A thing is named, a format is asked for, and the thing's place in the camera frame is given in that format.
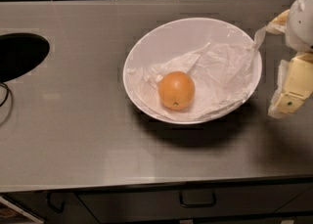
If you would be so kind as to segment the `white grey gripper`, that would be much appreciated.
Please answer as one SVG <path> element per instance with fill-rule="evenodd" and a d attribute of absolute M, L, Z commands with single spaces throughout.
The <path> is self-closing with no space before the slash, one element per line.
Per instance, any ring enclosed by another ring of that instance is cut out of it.
<path fill-rule="evenodd" d="M 295 0 L 289 10 L 266 25 L 266 31 L 285 34 L 286 44 L 298 52 L 289 62 L 281 60 L 277 90 L 268 110 L 271 117 L 284 118 L 313 93 L 313 0 Z"/>

